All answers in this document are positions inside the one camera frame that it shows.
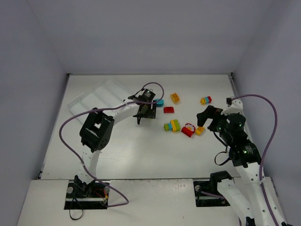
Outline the yellow curved lego brick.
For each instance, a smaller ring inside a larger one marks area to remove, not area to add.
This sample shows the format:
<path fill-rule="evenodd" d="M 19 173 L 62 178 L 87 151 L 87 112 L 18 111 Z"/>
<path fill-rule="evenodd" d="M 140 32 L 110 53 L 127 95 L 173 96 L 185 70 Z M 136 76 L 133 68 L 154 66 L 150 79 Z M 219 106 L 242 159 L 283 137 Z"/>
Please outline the yellow curved lego brick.
<path fill-rule="evenodd" d="M 204 127 L 198 127 L 196 130 L 195 130 L 195 134 L 198 135 L 198 136 L 201 136 L 202 133 L 205 131 L 205 128 Z"/>

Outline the blue oval lego brick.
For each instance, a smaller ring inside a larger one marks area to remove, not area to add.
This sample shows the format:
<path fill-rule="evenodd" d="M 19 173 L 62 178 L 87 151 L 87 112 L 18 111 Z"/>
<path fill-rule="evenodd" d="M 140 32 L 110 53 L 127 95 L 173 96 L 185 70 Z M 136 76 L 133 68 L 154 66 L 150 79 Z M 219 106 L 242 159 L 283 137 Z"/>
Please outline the blue oval lego brick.
<path fill-rule="evenodd" d="M 164 100 L 161 99 L 154 99 L 154 102 L 156 102 L 157 107 L 163 107 L 164 106 Z"/>

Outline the red curved lego brick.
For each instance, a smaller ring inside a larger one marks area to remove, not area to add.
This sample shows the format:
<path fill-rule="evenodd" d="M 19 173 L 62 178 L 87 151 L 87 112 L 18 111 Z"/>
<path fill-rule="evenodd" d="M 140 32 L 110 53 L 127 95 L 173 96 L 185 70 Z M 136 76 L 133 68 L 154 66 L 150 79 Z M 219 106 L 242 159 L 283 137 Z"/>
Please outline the red curved lego brick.
<path fill-rule="evenodd" d="M 174 108 L 172 106 L 167 106 L 163 108 L 164 113 L 174 113 Z"/>

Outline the green lego brick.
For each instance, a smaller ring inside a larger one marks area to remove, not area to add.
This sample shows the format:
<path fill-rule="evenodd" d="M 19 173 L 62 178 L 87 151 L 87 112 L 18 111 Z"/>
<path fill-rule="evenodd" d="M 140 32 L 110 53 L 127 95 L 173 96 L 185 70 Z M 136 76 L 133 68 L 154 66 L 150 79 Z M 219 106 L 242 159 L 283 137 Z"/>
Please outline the green lego brick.
<path fill-rule="evenodd" d="M 147 111 L 148 111 L 148 106 L 147 105 L 141 106 L 141 109 L 140 109 L 141 114 L 145 114 Z"/>

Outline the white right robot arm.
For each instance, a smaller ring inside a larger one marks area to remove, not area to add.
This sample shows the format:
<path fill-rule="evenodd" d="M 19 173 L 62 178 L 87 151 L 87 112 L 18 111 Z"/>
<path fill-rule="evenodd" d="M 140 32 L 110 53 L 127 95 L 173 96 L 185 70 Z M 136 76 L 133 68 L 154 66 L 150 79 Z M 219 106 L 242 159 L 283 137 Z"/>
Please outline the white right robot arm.
<path fill-rule="evenodd" d="M 197 114 L 198 126 L 207 119 L 211 132 L 217 132 L 229 147 L 229 159 L 244 182 L 247 197 L 238 189 L 227 171 L 210 175 L 215 190 L 230 204 L 244 226 L 286 226 L 288 223 L 280 214 L 260 168 L 261 156 L 254 143 L 244 131 L 245 117 L 240 113 L 223 113 L 223 110 L 209 105 Z"/>

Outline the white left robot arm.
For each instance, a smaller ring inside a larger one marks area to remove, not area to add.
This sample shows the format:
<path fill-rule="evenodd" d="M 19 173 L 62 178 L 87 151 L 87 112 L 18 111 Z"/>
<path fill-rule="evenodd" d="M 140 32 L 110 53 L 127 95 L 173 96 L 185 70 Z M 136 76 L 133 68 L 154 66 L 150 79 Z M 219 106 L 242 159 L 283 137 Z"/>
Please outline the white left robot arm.
<path fill-rule="evenodd" d="M 137 123 L 140 123 L 141 118 L 155 118 L 154 97 L 155 93 L 145 89 L 137 97 L 129 96 L 115 110 L 94 112 L 87 116 L 79 135 L 84 146 L 81 157 L 90 174 L 96 174 L 100 152 L 108 145 L 115 124 L 128 117 L 136 117 Z"/>

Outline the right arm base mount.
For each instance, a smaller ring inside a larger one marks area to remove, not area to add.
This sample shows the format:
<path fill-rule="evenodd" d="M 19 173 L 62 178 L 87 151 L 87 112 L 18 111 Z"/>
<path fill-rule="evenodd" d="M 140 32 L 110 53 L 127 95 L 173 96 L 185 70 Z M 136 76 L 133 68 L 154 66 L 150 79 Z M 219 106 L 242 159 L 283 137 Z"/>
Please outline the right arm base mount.
<path fill-rule="evenodd" d="M 209 180 L 194 180 L 196 207 L 227 207 L 227 200 L 211 185 Z"/>

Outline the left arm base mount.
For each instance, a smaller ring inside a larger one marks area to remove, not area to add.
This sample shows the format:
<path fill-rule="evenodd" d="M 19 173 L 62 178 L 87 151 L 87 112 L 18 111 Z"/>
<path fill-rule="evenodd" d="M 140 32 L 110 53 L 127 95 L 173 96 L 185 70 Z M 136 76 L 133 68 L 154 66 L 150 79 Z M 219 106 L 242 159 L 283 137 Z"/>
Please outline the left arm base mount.
<path fill-rule="evenodd" d="M 106 210 L 109 199 L 109 183 L 95 182 L 92 189 L 84 193 L 73 181 L 69 181 L 64 210 Z"/>

